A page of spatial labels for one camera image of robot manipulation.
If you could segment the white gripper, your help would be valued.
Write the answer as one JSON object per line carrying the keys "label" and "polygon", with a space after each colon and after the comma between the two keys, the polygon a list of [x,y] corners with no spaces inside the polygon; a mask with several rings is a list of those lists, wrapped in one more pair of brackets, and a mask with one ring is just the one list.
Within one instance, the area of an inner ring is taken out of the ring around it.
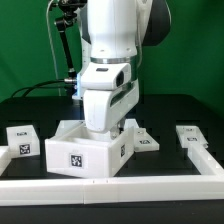
{"label": "white gripper", "polygon": [[131,80],[131,65],[90,63],[81,77],[86,126],[93,132],[106,133],[138,102],[138,80]]}

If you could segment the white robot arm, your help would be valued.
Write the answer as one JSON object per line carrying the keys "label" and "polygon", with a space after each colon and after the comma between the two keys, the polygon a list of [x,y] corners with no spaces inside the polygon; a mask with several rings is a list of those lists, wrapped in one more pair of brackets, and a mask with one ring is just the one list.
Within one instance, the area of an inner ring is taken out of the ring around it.
{"label": "white robot arm", "polygon": [[166,0],[87,0],[81,21],[90,45],[89,63],[78,79],[85,123],[105,133],[137,104],[142,48],[166,38],[171,14]]}

